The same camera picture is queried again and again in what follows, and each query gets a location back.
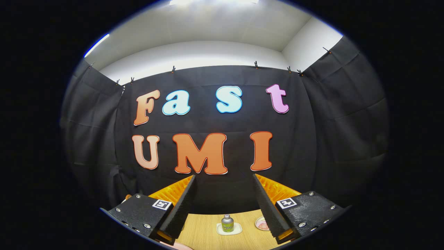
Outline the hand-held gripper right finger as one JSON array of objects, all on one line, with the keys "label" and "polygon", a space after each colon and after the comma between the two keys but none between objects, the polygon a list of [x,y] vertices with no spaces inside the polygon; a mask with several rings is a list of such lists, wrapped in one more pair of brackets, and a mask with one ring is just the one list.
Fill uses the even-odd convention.
[{"label": "hand-held gripper right finger", "polygon": [[302,240],[351,208],[342,208],[315,191],[300,193],[258,174],[253,174],[253,183],[260,210],[277,244]]}]

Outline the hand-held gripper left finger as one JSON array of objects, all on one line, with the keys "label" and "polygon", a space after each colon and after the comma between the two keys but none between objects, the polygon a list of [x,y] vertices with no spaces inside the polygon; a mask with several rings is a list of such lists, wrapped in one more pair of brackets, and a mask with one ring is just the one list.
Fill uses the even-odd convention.
[{"label": "hand-held gripper left finger", "polygon": [[116,207],[101,211],[144,239],[173,245],[192,207],[195,179],[195,175],[189,176],[151,195],[127,195]]}]

